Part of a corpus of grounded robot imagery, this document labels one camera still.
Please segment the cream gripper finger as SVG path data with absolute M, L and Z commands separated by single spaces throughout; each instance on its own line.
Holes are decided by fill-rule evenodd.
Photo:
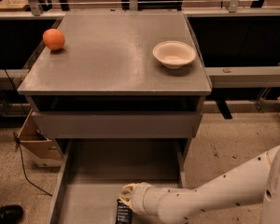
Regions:
M 136 184 L 131 183 L 125 185 L 119 193 L 119 199 L 128 207 L 132 207 L 132 196 L 135 188 L 136 188 Z

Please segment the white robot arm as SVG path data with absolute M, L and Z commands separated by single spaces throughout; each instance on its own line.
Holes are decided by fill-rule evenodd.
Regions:
M 136 214 L 157 217 L 162 224 L 187 224 L 203 212 L 257 203 L 260 224 L 280 224 L 280 146 L 196 189 L 132 183 L 119 198 Z

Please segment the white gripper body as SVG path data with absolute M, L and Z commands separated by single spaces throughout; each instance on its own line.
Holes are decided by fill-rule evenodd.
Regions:
M 142 216 L 156 216 L 161 189 L 148 183 L 138 183 L 132 191 L 132 210 Z

